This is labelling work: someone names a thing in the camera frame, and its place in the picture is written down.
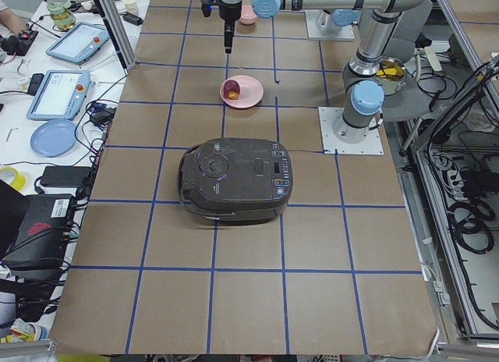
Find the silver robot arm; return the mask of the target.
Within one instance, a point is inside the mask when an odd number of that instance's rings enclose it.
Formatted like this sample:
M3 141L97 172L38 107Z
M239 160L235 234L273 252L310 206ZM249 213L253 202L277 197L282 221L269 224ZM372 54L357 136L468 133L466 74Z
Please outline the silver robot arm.
M390 41L400 15L417 7L424 0L250 0L253 11L260 18L273 18L280 11L303 11L307 9L353 9L361 11L360 40L356 54L342 71L345 88L345 110L342 120L347 126L368 126L371 115L362 118L351 113L352 96L358 83L367 80L374 86L374 76L380 68L385 48Z

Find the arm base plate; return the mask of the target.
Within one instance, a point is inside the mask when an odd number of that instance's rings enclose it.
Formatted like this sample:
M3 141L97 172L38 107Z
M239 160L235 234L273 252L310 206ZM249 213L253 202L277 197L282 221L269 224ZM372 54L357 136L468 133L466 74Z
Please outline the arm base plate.
M325 154L383 155L379 126L373 116L363 128L352 128L343 119L343 108L319 107L319 123Z
M354 41L352 25L358 13L353 9L309 9L305 11L309 39Z

